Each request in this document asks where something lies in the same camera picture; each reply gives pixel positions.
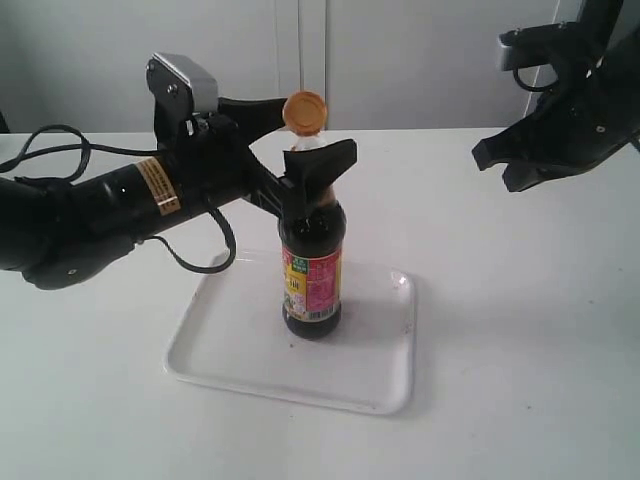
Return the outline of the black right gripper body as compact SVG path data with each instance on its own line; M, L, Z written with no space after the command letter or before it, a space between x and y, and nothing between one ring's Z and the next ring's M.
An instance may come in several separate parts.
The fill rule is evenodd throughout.
M639 29L605 50L575 22L513 34L557 76L519 132L518 173L585 173L639 137Z

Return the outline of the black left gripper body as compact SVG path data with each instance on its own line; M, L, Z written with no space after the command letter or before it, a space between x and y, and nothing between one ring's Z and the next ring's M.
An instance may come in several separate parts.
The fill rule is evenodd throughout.
M280 182L260 163L251 145L233 140L228 150L218 147L219 135L229 127L234 124L217 110L196 114L173 135L157 136L154 131L182 198L195 215L208 206L217 208L244 199L276 217L281 216Z

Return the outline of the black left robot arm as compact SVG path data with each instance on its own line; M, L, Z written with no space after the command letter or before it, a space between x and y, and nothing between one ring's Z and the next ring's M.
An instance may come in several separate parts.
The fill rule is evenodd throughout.
M252 144L280 129L283 99L221 99L204 114L155 108L154 151L85 179L95 145L81 138L80 162L66 177L17 177L1 182L1 267L42 290L84 282L165 230L202 214L219 226L230 256L234 232L221 207L245 200L273 215L284 246L303 257L336 251L345 213L333 183L352 167L351 140L284 153L284 173L259 162Z

